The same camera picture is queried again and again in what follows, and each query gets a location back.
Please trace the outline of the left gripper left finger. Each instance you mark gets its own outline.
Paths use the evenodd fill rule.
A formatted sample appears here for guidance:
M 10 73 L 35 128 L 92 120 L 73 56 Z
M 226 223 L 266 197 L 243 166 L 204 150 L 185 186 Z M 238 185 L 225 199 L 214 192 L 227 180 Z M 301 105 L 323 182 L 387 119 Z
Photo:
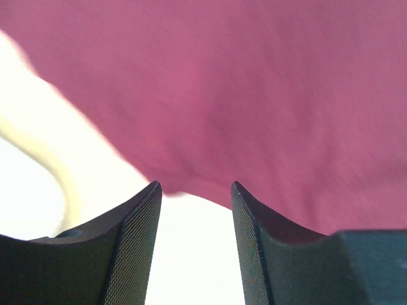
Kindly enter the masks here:
M 162 203 L 152 182 L 56 237 L 1 237 L 2 304 L 144 304 Z

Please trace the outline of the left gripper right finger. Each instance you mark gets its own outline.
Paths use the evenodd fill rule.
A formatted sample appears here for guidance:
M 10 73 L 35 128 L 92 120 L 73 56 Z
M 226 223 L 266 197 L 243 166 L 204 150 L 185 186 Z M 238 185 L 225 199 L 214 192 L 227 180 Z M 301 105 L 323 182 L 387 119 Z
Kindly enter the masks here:
M 249 305 L 406 303 L 406 231 L 325 236 L 231 187 L 233 222 Z

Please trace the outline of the maroon t shirt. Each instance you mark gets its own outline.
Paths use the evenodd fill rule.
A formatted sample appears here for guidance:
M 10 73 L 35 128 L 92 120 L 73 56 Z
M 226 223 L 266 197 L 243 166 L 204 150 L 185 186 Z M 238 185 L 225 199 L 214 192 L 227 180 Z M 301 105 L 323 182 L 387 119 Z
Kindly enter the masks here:
M 2 1 L 1 28 L 167 193 L 406 227 L 405 1 Z

